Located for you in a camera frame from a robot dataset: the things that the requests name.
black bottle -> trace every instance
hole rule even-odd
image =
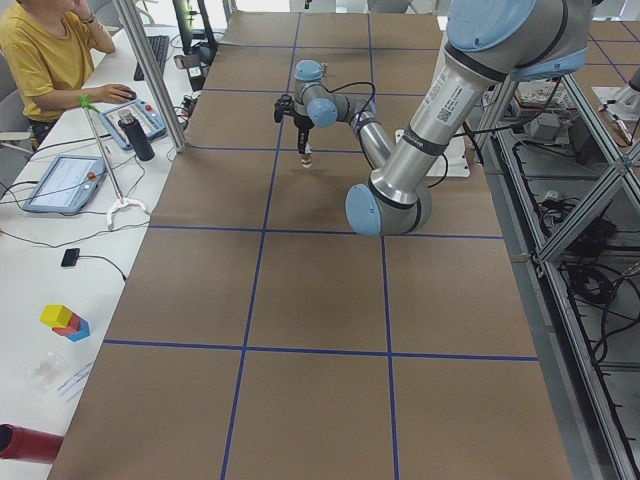
[[[129,143],[138,158],[143,162],[151,160],[155,156],[155,152],[153,148],[151,148],[151,143],[145,135],[144,130],[142,130],[142,125],[140,125],[138,119],[133,116],[128,108],[120,110],[118,115],[120,115],[118,125],[120,125],[120,128],[122,128],[124,134],[129,139]]]

yellow shirt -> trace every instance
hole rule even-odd
[[[0,20],[0,49],[18,85],[24,115],[32,120],[53,121],[64,111],[41,110],[33,97],[82,88],[95,68],[91,58],[95,40],[89,27],[71,12],[62,22],[64,38],[47,32],[20,5],[9,7]]]

tablet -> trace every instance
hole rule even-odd
[[[154,138],[164,135],[167,131],[167,127],[165,126],[160,114],[156,112],[150,104],[139,99],[123,103],[122,105],[118,105],[110,110],[100,113],[100,121],[104,125],[104,128],[123,150],[131,150],[129,139],[118,125],[118,121],[120,120],[120,111],[123,109],[129,110],[129,112],[138,119],[142,126],[142,130],[149,140],[153,140]]]
[[[58,155],[22,208],[36,213],[77,213],[95,194],[104,172],[101,157]]]

black pants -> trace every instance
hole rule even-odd
[[[40,145],[42,145],[42,142],[44,142],[44,139],[47,138],[47,135],[49,135],[49,132],[51,131],[53,126],[56,124],[56,122],[57,120],[54,120],[53,122],[39,122],[37,120],[29,119],[29,124],[31,125],[31,131],[33,132],[33,138],[31,139],[31,146],[33,147],[34,150],[36,150],[38,147],[40,147]]]

red cup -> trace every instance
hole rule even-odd
[[[15,425],[0,425],[0,458],[53,463],[64,437]]]

